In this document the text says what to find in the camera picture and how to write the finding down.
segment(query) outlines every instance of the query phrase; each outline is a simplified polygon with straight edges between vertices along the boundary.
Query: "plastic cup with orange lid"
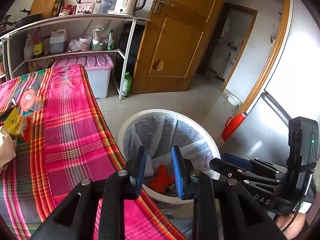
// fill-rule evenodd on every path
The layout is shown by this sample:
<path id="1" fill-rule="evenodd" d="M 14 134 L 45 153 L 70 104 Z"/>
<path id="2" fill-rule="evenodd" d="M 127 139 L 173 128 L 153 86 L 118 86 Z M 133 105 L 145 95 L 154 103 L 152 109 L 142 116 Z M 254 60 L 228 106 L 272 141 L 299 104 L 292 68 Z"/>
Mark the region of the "plastic cup with orange lid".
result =
<path id="1" fill-rule="evenodd" d="M 43 108 L 43 101 L 36 95 L 33 89 L 24 92 L 20 101 L 20 107 L 23 111 L 40 112 Z"/>

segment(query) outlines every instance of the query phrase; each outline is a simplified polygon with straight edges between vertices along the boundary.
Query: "refrigerator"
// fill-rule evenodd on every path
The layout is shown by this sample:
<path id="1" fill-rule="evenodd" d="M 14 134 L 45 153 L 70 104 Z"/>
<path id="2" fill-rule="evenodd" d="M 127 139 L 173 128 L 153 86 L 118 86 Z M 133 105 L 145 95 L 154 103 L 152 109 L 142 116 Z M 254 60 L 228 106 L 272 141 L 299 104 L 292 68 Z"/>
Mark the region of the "refrigerator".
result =
<path id="1" fill-rule="evenodd" d="M 302 116 L 320 124 L 320 30 L 301 0 L 293 0 L 288 39 L 258 97 L 241 125 L 219 147 L 220 154 L 286 167 L 289 119 Z"/>

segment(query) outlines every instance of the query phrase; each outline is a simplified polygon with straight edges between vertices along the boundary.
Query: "tile floor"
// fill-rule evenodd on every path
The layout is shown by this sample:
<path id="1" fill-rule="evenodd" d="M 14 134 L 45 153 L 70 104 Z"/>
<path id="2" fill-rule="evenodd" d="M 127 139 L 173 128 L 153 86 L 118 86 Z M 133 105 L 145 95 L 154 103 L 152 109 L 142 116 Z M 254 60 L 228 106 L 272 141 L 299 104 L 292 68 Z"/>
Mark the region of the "tile floor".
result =
<path id="1" fill-rule="evenodd" d="M 216 141 L 227 118 L 237 111 L 227 101 L 221 86 L 222 81 L 211 75 L 196 75 L 188 91 L 130 95 L 119 101 L 116 87 L 110 81 L 108 97 L 97 98 L 97 102 L 115 139 L 132 115 L 147 109 L 168 109 L 193 119 Z"/>

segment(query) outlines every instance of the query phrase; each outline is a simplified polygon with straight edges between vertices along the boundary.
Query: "yellow wrapper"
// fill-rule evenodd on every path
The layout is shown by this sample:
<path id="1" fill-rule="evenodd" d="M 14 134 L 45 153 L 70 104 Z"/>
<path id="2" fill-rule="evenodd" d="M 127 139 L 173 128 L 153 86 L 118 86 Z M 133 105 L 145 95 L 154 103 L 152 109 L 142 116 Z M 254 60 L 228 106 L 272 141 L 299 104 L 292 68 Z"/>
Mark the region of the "yellow wrapper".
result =
<path id="1" fill-rule="evenodd" d="M 4 127 L 7 129 L 8 133 L 14 136 L 23 134 L 25 126 L 26 122 L 24 121 L 24 117 L 19 115 L 17 108 L 12 110 L 11 114 L 4 123 Z"/>

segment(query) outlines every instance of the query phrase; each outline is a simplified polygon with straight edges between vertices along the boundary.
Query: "plaid tablecloth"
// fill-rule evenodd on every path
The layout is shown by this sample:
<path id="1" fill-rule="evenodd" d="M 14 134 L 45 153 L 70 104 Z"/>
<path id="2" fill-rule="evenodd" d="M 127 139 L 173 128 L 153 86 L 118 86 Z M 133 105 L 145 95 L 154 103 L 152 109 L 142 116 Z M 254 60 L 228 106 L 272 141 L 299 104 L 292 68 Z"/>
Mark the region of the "plaid tablecloth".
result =
<path id="1" fill-rule="evenodd" d="M 0 175 L 0 214 L 18 239 L 28 239 L 83 178 L 105 179 L 125 165 L 82 66 L 47 69 L 0 85 L 0 112 L 30 88 L 45 108 L 32 116 L 31 142 L 18 142 L 16 158 Z M 144 190 L 124 208 L 126 239 L 185 239 Z"/>

